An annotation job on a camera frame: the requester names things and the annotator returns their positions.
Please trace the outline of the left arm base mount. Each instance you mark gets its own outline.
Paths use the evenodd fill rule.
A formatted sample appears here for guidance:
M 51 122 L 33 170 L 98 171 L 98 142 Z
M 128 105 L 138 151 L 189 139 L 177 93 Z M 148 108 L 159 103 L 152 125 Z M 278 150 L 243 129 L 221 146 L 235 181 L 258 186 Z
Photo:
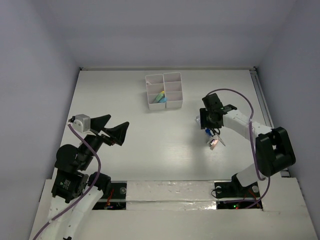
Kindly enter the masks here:
M 125 210 L 127 206 L 127 182 L 112 181 L 110 190 L 94 205 L 93 210 Z

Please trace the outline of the light blue marker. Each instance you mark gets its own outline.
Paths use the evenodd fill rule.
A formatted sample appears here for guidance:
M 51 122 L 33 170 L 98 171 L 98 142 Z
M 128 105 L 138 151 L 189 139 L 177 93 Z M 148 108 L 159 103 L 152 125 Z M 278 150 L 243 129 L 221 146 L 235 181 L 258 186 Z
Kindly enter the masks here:
M 166 103 L 167 102 L 167 98 L 163 97 L 162 99 L 159 100 L 158 103 Z

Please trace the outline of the clear glue bottle blue cap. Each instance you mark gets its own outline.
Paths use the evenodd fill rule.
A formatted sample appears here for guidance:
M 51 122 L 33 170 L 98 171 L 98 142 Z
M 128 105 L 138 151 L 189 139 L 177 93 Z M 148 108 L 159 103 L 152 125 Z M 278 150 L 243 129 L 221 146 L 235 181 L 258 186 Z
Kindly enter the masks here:
M 197 124 L 198 124 L 199 126 L 201 126 L 201 118 L 200 118 L 199 115 L 197 115 L 197 116 L 195 117 L 195 121 L 197 122 Z M 209 138 L 213 136 L 213 134 L 211 133 L 211 130 L 210 130 L 210 129 L 205 128 L 204 131 L 205 131 L 206 135 L 207 135 Z

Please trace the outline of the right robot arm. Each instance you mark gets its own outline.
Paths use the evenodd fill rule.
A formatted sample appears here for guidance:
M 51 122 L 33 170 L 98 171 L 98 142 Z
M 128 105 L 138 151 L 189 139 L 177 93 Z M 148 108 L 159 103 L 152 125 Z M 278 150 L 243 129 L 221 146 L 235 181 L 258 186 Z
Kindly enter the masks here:
M 234 174 L 230 181 L 217 182 L 213 189 L 215 197 L 242 198 L 258 181 L 270 178 L 294 165 L 296 156 L 283 127 L 271 128 L 245 116 L 235 106 L 223 105 L 216 93 L 202 98 L 204 107 L 199 110 L 197 121 L 208 135 L 211 150 L 221 142 L 220 129 L 225 127 L 238 133 L 250 142 L 253 164 Z

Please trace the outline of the green clear highlighter marker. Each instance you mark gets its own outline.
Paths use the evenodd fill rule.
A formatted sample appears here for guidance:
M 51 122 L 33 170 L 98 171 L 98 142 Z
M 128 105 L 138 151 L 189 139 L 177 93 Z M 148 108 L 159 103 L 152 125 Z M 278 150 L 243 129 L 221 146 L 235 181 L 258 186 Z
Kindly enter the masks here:
M 153 104 L 158 103 L 159 100 L 161 100 L 164 96 L 165 96 L 165 94 L 159 93 L 159 94 L 155 97 L 155 99 L 153 100 L 152 103 L 153 103 Z

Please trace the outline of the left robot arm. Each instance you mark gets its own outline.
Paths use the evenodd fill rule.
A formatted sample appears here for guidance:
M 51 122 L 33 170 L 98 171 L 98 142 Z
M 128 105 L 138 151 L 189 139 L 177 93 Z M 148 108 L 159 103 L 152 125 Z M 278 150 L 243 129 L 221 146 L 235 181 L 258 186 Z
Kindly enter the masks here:
M 35 240 L 76 240 L 91 210 L 125 209 L 126 183 L 113 183 L 103 174 L 98 150 L 102 145 L 122 146 L 130 123 L 107 128 L 111 115 L 72 116 L 67 126 L 79 146 L 62 145 L 56 152 L 56 175 L 46 223 Z

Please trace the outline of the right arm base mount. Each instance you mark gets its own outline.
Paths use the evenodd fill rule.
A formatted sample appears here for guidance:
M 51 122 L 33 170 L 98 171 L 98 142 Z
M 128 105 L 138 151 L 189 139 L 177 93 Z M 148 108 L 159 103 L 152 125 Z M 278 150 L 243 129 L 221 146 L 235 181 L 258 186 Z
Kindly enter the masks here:
M 262 202 L 260 199 L 260 189 L 258 183 L 241 187 L 234 186 L 231 181 L 218 181 L 214 183 L 214 187 L 211 190 L 211 196 L 216 201 L 217 210 L 240 210 L 240 209 L 262 209 Z

